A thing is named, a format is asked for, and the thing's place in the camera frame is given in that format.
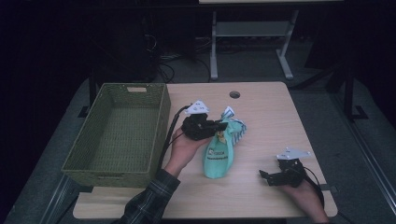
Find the hand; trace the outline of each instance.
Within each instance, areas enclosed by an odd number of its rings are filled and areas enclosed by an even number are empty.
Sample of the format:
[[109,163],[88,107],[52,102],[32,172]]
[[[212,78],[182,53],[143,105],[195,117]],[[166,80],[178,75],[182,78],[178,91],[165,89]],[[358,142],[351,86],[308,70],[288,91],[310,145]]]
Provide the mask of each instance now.
[[171,158],[163,169],[174,177],[178,177],[181,170],[192,160],[198,148],[209,143],[210,138],[194,141],[179,128],[173,134],[172,139]]
[[306,180],[297,188],[289,185],[278,187],[288,194],[314,223],[329,222],[317,193]]

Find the left hand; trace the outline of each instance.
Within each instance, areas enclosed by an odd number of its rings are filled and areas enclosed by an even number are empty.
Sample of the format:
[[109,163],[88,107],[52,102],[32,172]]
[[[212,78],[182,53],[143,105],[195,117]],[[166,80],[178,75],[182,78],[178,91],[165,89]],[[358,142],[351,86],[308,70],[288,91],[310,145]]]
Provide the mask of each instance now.
[[163,169],[174,177],[178,177],[181,170],[192,160],[198,148],[209,143],[211,138],[194,141],[178,128],[172,139],[171,158]]

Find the wrist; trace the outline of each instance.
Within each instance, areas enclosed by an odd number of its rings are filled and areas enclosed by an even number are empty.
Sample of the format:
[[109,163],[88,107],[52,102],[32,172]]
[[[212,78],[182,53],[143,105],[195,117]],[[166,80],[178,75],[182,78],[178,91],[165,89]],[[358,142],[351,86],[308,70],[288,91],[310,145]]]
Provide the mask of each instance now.
[[316,224],[330,223],[330,220],[323,209],[314,209],[308,213],[308,216],[311,217],[312,221]]
[[173,162],[169,161],[165,167],[163,168],[166,172],[168,172],[170,175],[178,178],[180,175],[181,170],[183,169],[182,167],[179,167],[178,165],[174,164]]

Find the wooden table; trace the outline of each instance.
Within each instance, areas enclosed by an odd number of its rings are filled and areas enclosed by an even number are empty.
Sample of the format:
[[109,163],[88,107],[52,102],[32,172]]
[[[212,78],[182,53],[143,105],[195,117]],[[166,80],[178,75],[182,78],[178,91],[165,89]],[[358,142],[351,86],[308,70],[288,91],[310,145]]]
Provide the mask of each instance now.
[[[279,189],[269,187],[259,169],[278,173],[276,154],[285,147],[310,151],[312,157],[302,158],[320,184],[326,180],[306,136],[303,124],[282,82],[169,84],[172,102],[170,118],[184,105],[200,99],[210,108],[209,119],[219,119],[227,105],[235,118],[247,125],[247,133],[234,147],[234,161],[229,173],[220,179],[203,174],[200,148],[194,159],[179,176],[180,186],[163,214],[164,218],[263,218],[302,217],[304,213]],[[239,91],[233,99],[231,91]],[[177,127],[185,118],[184,113]],[[163,164],[169,160],[167,151]],[[124,205],[142,189],[94,188],[81,192],[74,209],[76,218],[121,217]],[[337,208],[329,191],[323,191],[325,210],[329,217]]]

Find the basket handle hole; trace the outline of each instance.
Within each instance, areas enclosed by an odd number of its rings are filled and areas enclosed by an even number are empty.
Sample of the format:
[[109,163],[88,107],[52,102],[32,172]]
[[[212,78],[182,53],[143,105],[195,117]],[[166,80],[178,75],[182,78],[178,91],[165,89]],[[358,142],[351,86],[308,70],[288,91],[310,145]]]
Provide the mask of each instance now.
[[128,92],[147,92],[148,89],[145,87],[127,87]]

